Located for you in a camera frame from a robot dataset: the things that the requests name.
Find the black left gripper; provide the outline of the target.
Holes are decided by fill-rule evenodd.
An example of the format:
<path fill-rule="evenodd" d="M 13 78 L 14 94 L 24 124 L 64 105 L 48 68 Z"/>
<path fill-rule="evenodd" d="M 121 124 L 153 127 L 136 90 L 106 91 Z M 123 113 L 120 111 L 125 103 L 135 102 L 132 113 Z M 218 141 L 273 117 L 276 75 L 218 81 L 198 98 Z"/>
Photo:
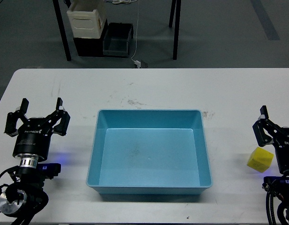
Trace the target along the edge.
<path fill-rule="evenodd" d="M 7 114 L 4 133 L 10 137 L 17 136 L 13 157 L 37 155 L 39 162 L 47 160 L 52 134 L 65 136 L 70 115 L 63 107 L 63 100 L 58 97 L 55 111 L 45 118 L 27 119 L 26 112 L 29 101 L 22 99 L 19 109 Z M 22 121 L 22 125 L 17 129 L 17 121 Z"/>

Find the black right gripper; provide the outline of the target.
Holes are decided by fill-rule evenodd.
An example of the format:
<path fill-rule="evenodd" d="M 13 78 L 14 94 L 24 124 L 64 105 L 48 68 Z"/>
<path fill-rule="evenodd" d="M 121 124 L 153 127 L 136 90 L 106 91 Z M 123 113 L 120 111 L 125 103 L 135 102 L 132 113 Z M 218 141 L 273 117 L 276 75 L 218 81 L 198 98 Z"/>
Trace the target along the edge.
<path fill-rule="evenodd" d="M 260 108 L 260 116 L 252 126 L 259 146 L 273 144 L 279 172 L 289 174 L 289 127 L 281 128 L 270 119 L 267 107 Z"/>

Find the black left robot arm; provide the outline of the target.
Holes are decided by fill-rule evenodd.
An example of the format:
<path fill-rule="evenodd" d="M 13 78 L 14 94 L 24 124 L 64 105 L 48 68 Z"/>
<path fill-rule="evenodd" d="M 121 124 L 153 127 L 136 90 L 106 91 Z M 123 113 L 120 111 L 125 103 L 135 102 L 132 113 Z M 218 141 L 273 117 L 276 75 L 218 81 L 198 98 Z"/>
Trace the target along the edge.
<path fill-rule="evenodd" d="M 5 134 L 17 137 L 13 157 L 20 164 L 4 170 L 12 184 L 0 185 L 0 214 L 15 218 L 13 224 L 28 225 L 33 217 L 49 202 L 43 190 L 46 179 L 53 179 L 61 172 L 59 163 L 46 163 L 51 136 L 65 136 L 70 121 L 69 113 L 59 97 L 55 110 L 46 117 L 27 118 L 29 101 L 23 98 L 15 112 L 7 115 Z"/>

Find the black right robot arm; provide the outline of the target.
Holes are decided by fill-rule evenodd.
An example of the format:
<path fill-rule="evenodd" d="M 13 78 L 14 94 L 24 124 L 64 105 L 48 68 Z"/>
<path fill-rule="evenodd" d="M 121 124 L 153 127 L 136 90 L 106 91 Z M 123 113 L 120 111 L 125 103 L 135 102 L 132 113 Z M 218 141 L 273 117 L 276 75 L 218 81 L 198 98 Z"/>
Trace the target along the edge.
<path fill-rule="evenodd" d="M 270 225 L 289 225 L 289 127 L 280 127 L 268 116 L 267 107 L 260 109 L 260 117 L 252 126 L 260 147 L 272 145 L 281 177 L 265 176 L 262 188 L 266 191 L 266 215 Z"/>

